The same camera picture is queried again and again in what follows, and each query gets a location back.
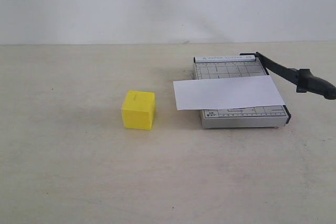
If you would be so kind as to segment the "grey metal paper cutter base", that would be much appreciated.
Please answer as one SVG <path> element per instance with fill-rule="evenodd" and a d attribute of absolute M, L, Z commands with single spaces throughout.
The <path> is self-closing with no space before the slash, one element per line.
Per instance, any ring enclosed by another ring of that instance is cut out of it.
<path fill-rule="evenodd" d="M 267 69 L 254 53 L 238 56 L 194 57 L 194 79 L 267 76 Z M 200 110 L 204 129 L 282 127 L 291 114 L 285 105 L 224 110 Z"/>

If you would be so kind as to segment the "white paper sheet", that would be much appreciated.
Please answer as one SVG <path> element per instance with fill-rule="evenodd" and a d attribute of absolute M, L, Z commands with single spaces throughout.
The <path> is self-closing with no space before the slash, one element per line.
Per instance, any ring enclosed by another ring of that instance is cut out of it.
<path fill-rule="evenodd" d="M 178 110 L 224 110 L 285 105 L 271 76 L 173 82 Z"/>

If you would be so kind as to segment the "yellow foam cube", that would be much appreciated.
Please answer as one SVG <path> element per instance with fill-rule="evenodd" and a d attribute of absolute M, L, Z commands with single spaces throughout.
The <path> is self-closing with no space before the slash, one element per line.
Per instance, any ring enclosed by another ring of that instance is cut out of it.
<path fill-rule="evenodd" d="M 121 108 L 124 127 L 127 129 L 151 130 L 155 110 L 154 92 L 129 90 Z"/>

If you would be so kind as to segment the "black cutter blade arm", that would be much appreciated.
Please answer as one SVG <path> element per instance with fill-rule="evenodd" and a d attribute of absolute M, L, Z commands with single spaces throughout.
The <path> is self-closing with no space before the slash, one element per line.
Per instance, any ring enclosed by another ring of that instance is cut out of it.
<path fill-rule="evenodd" d="M 335 100 L 335 85 L 327 80 L 314 76 L 310 69 L 287 68 L 274 62 L 259 52 L 240 53 L 239 55 L 253 55 L 258 57 L 265 68 L 295 84 L 297 93 L 311 92 L 321 95 L 327 100 Z"/>

